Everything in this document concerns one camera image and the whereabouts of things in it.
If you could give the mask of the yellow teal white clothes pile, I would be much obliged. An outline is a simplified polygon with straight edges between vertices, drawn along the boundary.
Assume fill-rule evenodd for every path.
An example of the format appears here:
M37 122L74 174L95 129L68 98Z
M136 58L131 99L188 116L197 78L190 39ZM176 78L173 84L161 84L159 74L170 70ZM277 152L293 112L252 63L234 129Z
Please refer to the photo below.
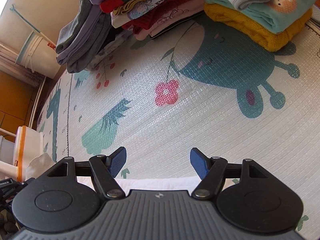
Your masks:
M204 0L204 12L275 52L287 45L312 16L317 0Z

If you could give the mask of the white plastic bucket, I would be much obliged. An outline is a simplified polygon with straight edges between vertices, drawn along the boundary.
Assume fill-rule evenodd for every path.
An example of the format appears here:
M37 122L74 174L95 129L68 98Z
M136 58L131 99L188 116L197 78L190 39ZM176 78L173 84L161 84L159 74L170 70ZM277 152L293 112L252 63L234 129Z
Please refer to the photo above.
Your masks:
M50 79L60 69L56 61L55 46L34 31L26 39L15 63Z

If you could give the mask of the grey purple folded clothes stack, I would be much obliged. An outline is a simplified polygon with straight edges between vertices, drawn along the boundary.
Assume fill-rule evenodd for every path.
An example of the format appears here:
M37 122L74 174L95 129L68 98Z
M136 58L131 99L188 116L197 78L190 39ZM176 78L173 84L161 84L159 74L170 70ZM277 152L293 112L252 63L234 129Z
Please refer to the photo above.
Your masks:
M57 63L65 65L70 74L91 70L131 35L129 30L113 27L111 15L98 5L79 0L74 20L60 30L55 48Z

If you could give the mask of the white quilted baby garment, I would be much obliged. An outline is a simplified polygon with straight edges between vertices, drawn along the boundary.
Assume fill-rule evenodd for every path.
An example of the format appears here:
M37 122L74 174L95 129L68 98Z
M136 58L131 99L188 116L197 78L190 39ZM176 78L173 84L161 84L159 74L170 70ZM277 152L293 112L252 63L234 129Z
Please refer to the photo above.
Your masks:
M199 177L167 178L167 179L116 179L126 195L130 190L177 191L187 190L189 194L200 183Z

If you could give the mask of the white orange potty seat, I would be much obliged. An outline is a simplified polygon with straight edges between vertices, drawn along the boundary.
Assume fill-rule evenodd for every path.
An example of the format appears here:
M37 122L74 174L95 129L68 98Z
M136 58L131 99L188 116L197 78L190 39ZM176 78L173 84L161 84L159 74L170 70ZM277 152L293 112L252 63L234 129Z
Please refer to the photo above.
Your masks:
M44 135L27 126L20 126L16 134L1 129L14 137L9 141L1 135L1 180L12 178L23 182L38 178L50 165L50 157L44 153Z

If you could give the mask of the cartoon giraffe play mat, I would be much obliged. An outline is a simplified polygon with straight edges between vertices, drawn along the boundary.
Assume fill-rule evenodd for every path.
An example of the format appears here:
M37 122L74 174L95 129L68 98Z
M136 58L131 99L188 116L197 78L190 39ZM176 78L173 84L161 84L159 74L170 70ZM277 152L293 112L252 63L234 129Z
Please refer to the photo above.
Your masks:
M87 160L127 149L121 180L195 176L190 150L255 160L304 203L319 239L319 29L271 53L201 14L156 39L128 38L92 71L63 74L37 121L44 152Z

